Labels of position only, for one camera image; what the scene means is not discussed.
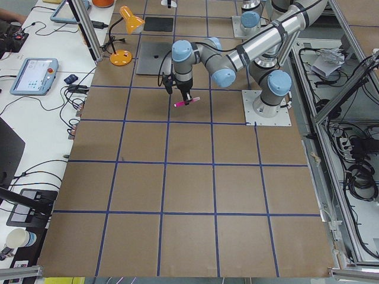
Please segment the pink pen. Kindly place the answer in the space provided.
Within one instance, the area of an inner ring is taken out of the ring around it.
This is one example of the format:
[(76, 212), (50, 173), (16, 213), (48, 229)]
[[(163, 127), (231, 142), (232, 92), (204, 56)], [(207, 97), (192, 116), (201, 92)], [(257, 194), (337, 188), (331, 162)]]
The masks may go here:
[(180, 102), (174, 103), (174, 107), (179, 108), (179, 107), (187, 106), (191, 103), (199, 101), (200, 99), (201, 98), (198, 96), (198, 97), (192, 98), (192, 100), (189, 100), (189, 101), (180, 101)]

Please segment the white computer mouse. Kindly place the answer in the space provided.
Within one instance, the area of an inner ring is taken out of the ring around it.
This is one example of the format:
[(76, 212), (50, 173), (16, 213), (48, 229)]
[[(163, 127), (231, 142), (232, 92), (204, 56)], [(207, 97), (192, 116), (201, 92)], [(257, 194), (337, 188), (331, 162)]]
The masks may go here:
[(177, 3), (174, 0), (161, 0), (160, 4), (167, 8), (176, 8)]

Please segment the black mousepad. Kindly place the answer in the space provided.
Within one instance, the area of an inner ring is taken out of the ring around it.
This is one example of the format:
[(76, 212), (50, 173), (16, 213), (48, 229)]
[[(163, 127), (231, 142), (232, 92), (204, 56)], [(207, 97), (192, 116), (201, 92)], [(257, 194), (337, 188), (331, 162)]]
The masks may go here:
[(144, 31), (172, 32), (174, 19), (168, 17), (146, 17)]

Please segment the grey closed laptop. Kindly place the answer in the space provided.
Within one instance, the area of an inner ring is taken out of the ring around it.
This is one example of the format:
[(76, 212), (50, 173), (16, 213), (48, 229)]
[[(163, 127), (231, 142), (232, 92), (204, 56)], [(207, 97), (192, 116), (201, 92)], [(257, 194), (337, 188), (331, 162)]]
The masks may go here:
[(166, 53), (171, 51), (172, 44), (167, 42), (143, 41), (139, 49), (137, 75), (157, 75)]

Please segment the black power adapter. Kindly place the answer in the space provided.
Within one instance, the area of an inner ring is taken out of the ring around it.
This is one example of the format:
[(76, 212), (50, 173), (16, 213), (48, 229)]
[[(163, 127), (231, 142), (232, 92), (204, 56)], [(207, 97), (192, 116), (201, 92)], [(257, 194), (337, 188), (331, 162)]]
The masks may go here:
[(100, 21), (92, 20), (91, 23), (92, 23), (92, 26), (97, 29), (105, 29), (108, 27), (108, 24), (105, 24), (104, 22), (100, 22)]

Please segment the small blue device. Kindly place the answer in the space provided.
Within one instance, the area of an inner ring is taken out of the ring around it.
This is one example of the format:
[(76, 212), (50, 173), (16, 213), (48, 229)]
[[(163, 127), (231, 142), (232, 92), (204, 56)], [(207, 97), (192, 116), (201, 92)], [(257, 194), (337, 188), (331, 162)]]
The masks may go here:
[(70, 85), (70, 84), (76, 82), (77, 80), (78, 80), (78, 77), (77, 77), (76, 75), (74, 75), (74, 74), (71, 74), (71, 75), (69, 75), (68, 77), (66, 77), (66, 78), (64, 79), (64, 82), (65, 82), (67, 85)]

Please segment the orange bucket with grey lid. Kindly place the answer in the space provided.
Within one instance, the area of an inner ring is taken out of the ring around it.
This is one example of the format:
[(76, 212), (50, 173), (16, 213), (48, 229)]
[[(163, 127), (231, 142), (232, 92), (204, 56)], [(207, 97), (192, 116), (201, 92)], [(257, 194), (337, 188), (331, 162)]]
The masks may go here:
[(114, 0), (92, 0), (92, 3), (98, 8), (108, 8), (114, 4)]

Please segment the blue teach pendant near lamp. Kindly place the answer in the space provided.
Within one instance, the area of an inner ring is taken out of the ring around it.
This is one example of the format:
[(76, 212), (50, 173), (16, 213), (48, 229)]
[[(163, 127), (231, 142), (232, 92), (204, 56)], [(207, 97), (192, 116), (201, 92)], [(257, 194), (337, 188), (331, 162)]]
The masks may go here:
[(55, 58), (26, 58), (12, 84), (10, 94), (43, 96), (52, 87), (59, 68)]

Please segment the black monitor stand base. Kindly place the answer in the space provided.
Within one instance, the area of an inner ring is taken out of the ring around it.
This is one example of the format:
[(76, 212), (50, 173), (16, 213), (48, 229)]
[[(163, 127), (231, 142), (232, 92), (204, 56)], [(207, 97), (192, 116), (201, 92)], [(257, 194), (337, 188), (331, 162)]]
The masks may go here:
[(14, 203), (6, 225), (45, 228), (57, 195), (57, 191), (39, 189), (24, 188), (20, 193), (4, 190), (1, 199)]

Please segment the white paper cup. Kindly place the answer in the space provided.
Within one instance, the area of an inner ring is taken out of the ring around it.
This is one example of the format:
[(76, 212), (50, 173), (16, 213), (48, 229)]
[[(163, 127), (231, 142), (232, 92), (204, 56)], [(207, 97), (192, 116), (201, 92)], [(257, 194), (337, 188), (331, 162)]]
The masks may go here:
[(16, 228), (7, 235), (5, 244), (11, 249), (17, 249), (20, 247), (31, 247), (36, 241), (36, 233)]

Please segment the aluminium frame post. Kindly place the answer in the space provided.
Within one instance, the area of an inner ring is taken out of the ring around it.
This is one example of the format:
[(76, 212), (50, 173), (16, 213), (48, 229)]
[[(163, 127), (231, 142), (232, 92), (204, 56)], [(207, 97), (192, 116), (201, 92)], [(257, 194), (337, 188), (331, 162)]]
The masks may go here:
[(85, 43), (95, 62), (100, 62), (103, 59), (103, 53), (100, 49), (100, 43), (95, 33), (92, 21), (87, 13), (83, 1), (81, 0), (68, 0), (70, 9), (75, 17), (76, 23), (83, 35)]

